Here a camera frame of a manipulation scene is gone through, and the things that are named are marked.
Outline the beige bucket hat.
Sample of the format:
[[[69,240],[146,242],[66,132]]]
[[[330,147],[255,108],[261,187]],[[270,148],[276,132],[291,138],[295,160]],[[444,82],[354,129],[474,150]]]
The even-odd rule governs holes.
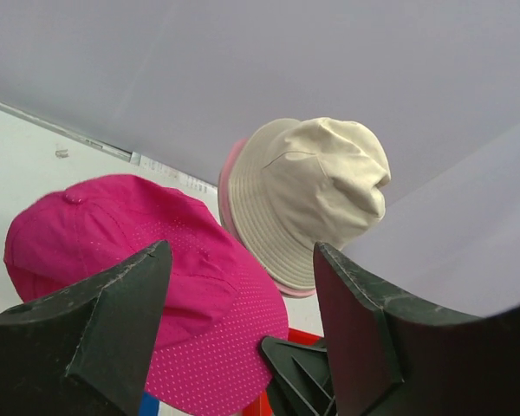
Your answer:
[[[313,250],[341,250],[385,216],[391,180],[376,135],[357,121],[277,119],[244,143],[227,180],[231,219],[270,276],[315,289]]]

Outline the magenta baseball cap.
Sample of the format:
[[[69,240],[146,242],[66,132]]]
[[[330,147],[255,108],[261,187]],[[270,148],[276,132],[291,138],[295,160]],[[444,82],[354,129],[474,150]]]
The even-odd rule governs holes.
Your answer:
[[[289,332],[275,284],[209,208],[131,174],[39,198],[12,220],[3,261],[25,302],[114,273],[114,349],[147,348],[146,392],[190,415],[249,405],[271,379],[261,341]]]

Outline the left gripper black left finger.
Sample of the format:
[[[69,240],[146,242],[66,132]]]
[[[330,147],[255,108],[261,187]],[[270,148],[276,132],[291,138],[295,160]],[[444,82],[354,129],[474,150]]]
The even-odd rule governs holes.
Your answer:
[[[122,263],[0,314],[0,415],[136,415],[172,253]]]

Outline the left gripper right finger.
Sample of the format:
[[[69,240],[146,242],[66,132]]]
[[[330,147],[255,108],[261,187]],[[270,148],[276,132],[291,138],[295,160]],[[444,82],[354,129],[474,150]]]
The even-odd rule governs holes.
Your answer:
[[[520,305],[448,309],[325,243],[313,265],[340,415],[520,415]]]

